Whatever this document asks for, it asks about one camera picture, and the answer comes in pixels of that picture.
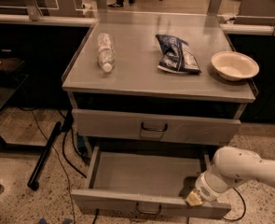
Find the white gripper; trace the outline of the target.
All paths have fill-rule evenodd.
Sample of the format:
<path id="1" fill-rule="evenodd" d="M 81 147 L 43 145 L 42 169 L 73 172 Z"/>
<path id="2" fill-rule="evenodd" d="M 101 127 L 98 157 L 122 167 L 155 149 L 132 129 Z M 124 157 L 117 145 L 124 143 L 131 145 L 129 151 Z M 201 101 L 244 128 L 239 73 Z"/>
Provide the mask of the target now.
<path id="1" fill-rule="evenodd" d="M 220 185 L 218 173 L 205 171 L 200 174 L 195 182 L 196 191 L 192 190 L 186 197 L 186 202 L 190 206 L 202 205 L 202 200 L 207 202 L 214 202 L 220 195 L 216 191 Z"/>

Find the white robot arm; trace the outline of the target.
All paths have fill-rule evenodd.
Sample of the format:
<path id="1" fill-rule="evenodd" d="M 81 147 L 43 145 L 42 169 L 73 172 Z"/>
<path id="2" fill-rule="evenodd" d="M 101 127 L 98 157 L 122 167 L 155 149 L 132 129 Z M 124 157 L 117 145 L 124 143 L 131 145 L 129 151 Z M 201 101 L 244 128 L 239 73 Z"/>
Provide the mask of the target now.
<path id="1" fill-rule="evenodd" d="M 197 178 L 186 202 L 190 206 L 214 202 L 250 180 L 275 188 L 275 161 L 262 159 L 250 150 L 221 147 L 214 153 L 211 165 Z"/>

